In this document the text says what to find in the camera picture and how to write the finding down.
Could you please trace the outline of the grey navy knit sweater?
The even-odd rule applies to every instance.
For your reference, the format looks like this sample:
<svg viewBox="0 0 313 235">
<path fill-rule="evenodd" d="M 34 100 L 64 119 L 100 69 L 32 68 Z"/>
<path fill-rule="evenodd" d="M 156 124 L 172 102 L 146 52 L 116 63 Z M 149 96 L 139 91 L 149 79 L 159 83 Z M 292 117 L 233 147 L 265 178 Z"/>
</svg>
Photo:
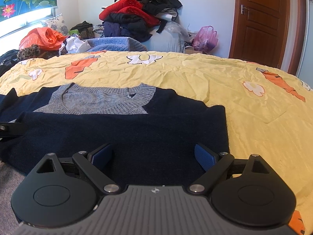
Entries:
<svg viewBox="0 0 313 235">
<path fill-rule="evenodd" d="M 75 83 L 26 96 L 1 96 L 1 121 L 23 123 L 20 137 L 1 140 L 1 160 L 28 174 L 49 152 L 70 157 L 103 144 L 113 148 L 103 173 L 120 186 L 184 185 L 204 173 L 194 154 L 201 143 L 228 152 L 226 111 L 172 89 L 92 88 Z"/>
</svg>

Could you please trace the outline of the dark floral garment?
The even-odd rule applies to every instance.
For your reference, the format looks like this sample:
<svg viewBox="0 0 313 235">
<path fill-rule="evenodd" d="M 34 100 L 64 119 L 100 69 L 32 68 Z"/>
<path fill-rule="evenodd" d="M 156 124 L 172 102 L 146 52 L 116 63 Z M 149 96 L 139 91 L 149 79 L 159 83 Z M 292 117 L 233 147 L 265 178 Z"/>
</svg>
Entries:
<svg viewBox="0 0 313 235">
<path fill-rule="evenodd" d="M 9 50 L 0 57 L 0 76 L 9 71 L 14 65 L 18 63 L 16 49 Z"/>
</svg>

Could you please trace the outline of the yellow cartoon print bedspread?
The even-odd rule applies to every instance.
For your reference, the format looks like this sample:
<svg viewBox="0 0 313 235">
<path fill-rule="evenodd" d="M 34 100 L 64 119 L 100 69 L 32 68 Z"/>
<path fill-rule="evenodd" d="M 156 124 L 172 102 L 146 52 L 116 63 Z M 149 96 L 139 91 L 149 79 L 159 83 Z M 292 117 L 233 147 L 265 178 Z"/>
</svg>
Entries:
<svg viewBox="0 0 313 235">
<path fill-rule="evenodd" d="M 84 87 L 146 83 L 226 109 L 231 153 L 260 154 L 291 187 L 312 234 L 312 88 L 257 63 L 176 52 L 97 51 L 21 61 L 1 76 L 19 96 L 70 82 Z"/>
</svg>

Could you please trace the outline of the leopard print cloth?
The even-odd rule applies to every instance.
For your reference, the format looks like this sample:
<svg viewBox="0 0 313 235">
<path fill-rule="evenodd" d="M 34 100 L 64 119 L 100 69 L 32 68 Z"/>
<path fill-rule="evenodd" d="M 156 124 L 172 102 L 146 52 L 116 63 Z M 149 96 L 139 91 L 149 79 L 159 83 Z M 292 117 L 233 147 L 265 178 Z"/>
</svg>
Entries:
<svg viewBox="0 0 313 235">
<path fill-rule="evenodd" d="M 17 60 L 24 61 L 31 58 L 38 58 L 41 50 L 37 44 L 33 44 L 30 47 L 23 48 L 17 53 Z"/>
</svg>

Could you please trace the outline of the orange plastic bag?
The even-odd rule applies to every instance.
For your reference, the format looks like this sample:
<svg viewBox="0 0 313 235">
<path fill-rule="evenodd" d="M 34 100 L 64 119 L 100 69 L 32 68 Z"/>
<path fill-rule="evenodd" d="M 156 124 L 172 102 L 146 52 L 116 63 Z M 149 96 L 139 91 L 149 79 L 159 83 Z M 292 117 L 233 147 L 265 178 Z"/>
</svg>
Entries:
<svg viewBox="0 0 313 235">
<path fill-rule="evenodd" d="M 36 44 L 42 50 L 55 51 L 59 50 L 66 38 L 67 36 L 50 27 L 35 28 L 20 41 L 19 49 L 25 49 Z"/>
</svg>

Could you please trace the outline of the white crumpled plastic bag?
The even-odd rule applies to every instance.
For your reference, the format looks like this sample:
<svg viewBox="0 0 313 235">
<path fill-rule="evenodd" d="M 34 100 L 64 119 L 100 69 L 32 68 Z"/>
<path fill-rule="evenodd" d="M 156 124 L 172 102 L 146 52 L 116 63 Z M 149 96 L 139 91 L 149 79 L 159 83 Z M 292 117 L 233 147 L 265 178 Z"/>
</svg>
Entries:
<svg viewBox="0 0 313 235">
<path fill-rule="evenodd" d="M 59 49 L 60 55 L 65 54 L 78 54 L 82 52 L 87 52 L 91 49 L 91 46 L 87 41 L 80 40 L 79 36 L 69 36 L 61 44 Z"/>
</svg>

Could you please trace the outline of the floral patterned pillow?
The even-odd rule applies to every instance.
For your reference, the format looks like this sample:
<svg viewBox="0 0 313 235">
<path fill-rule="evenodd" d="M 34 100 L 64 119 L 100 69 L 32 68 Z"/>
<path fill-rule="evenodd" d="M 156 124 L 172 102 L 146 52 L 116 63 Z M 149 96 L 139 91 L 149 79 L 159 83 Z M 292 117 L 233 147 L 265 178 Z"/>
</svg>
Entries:
<svg viewBox="0 0 313 235">
<path fill-rule="evenodd" d="M 42 20 L 41 24 L 43 27 L 52 28 L 52 30 L 61 33 L 63 36 L 69 35 L 69 30 L 62 14 L 59 14 L 50 19 Z"/>
</svg>

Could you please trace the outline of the blue knit blanket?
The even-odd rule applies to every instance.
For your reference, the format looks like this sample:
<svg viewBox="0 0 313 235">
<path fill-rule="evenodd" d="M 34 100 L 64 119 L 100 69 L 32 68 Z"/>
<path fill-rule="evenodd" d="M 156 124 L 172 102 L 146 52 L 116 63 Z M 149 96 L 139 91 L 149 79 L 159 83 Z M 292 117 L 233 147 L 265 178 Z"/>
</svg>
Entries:
<svg viewBox="0 0 313 235">
<path fill-rule="evenodd" d="M 88 39 L 88 52 L 118 51 L 118 52 L 145 52 L 147 48 L 142 43 L 130 37 L 104 37 Z"/>
</svg>

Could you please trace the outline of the pink plastic bag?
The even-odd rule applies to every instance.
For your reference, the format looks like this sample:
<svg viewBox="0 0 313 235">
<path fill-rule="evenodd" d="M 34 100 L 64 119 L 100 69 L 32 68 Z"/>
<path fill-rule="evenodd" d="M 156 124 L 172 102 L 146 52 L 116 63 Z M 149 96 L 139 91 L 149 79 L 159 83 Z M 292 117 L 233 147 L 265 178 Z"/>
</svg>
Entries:
<svg viewBox="0 0 313 235">
<path fill-rule="evenodd" d="M 208 54 L 218 44 L 217 33 L 211 25 L 201 27 L 192 41 L 192 46 L 196 51 Z"/>
</svg>

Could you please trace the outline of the dark navy jacket on pile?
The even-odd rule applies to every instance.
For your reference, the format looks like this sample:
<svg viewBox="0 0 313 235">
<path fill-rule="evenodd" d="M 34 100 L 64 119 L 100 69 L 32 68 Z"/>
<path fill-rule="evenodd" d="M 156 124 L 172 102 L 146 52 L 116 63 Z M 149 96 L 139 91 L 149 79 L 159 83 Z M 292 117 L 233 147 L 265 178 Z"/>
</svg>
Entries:
<svg viewBox="0 0 313 235">
<path fill-rule="evenodd" d="M 102 25 L 105 37 L 130 37 L 139 42 L 152 37 L 145 20 L 133 14 L 110 13 Z"/>
</svg>

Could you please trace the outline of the brown wooden door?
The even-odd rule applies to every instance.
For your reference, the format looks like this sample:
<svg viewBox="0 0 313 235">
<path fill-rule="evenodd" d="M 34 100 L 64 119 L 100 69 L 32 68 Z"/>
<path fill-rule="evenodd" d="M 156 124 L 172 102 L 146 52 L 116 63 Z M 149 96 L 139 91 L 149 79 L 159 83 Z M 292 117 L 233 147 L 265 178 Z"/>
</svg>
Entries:
<svg viewBox="0 0 313 235">
<path fill-rule="evenodd" d="M 240 5 L 250 8 L 240 14 Z M 307 0 L 235 0 L 229 56 L 295 75 L 305 44 Z"/>
</svg>

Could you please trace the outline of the clear plastic bag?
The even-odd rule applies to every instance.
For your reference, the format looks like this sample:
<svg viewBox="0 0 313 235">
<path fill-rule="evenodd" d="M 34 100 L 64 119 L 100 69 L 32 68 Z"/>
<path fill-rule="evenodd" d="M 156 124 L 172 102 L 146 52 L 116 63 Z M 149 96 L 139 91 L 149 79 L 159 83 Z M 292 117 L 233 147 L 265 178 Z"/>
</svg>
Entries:
<svg viewBox="0 0 313 235">
<path fill-rule="evenodd" d="M 180 24 L 173 22 L 173 21 L 168 21 L 165 25 L 165 30 L 167 30 L 170 33 L 176 33 L 180 35 L 181 39 L 183 41 L 189 42 L 190 41 L 190 36 L 187 32 L 187 30 Z"/>
</svg>

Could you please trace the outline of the red garment on pile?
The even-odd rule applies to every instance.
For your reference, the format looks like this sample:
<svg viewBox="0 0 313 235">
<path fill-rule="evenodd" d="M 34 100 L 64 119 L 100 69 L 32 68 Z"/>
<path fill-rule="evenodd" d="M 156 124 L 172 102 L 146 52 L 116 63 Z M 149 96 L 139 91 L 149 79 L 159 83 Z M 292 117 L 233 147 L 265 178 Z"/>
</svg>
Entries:
<svg viewBox="0 0 313 235">
<path fill-rule="evenodd" d="M 99 14 L 99 19 L 104 21 L 111 13 L 137 15 L 142 18 L 150 28 L 160 24 L 159 19 L 143 11 L 143 5 L 137 0 L 119 0 L 103 9 Z"/>
</svg>

